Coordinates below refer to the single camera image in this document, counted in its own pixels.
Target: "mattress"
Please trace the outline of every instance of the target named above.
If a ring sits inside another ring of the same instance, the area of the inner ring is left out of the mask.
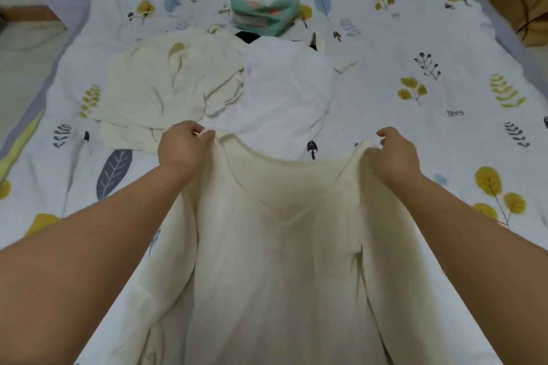
[[[155,155],[105,147],[98,124],[88,119],[90,107],[108,89],[106,66],[140,40],[190,25],[221,24],[235,32],[227,3],[92,0],[88,20],[60,58],[47,95],[44,91],[35,101],[45,101],[41,120],[28,119],[17,129],[28,137],[34,134],[8,175],[9,190],[0,195],[3,225],[9,226],[0,230],[0,245],[97,202],[157,165]],[[154,6],[154,13],[141,15],[144,4],[148,11]],[[356,61],[335,78],[323,128],[314,139],[316,159],[346,153],[361,140],[377,141],[375,132],[381,127],[397,127],[417,146],[425,175],[465,202],[494,213],[505,224],[501,228],[548,248],[548,175],[543,170],[548,103],[525,78],[522,65],[497,43],[493,23],[480,3],[301,4],[311,14],[298,19],[282,37],[307,40],[313,31],[322,32]],[[4,148],[0,157],[7,151]],[[302,159],[312,155],[305,153]],[[486,177],[498,178],[502,192],[481,188]],[[162,239],[161,232],[157,239]],[[500,363],[422,244],[455,363]],[[144,260],[152,251],[154,241]],[[124,289],[80,355],[80,365],[105,363],[122,332],[126,297]]]

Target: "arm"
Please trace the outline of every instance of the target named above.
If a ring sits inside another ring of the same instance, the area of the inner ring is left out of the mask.
[[[157,168],[0,251],[0,363],[75,361],[203,160],[202,130],[173,126]]]
[[[396,129],[368,149],[376,176],[407,207],[449,281],[505,365],[548,363],[548,252],[423,176]]]

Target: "bed sheet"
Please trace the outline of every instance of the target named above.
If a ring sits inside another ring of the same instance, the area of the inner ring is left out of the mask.
[[[227,4],[92,0],[86,25],[59,61],[36,133],[8,177],[11,189],[0,200],[0,213],[10,228],[0,231],[0,244],[96,202],[157,165],[154,155],[105,147],[98,124],[87,118],[101,91],[108,89],[106,66],[139,40],[190,25],[223,24],[235,31]],[[479,3],[301,4],[301,18],[283,37],[307,40],[312,31],[320,32],[357,61],[335,79],[323,128],[314,139],[318,159],[345,153],[364,139],[374,141],[377,129],[395,126],[415,142],[426,175],[465,202],[480,204],[479,209],[507,224],[502,228],[548,248],[548,175],[543,170],[548,103],[498,45]],[[423,245],[455,363],[500,363]],[[161,246],[160,231],[144,262]],[[80,365],[105,363],[122,332],[127,296],[122,292],[117,299],[82,352]]]

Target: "teal pouch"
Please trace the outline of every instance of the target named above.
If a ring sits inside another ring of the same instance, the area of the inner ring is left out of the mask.
[[[274,0],[265,5],[254,0],[230,0],[234,26],[263,36],[276,36],[297,16],[300,0]]]

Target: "mushroom print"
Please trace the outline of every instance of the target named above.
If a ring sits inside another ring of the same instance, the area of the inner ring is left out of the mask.
[[[318,153],[318,146],[316,146],[316,143],[313,141],[309,141],[308,145],[306,146],[306,150],[312,154],[312,160],[316,160],[316,156],[314,156],[314,153]]]

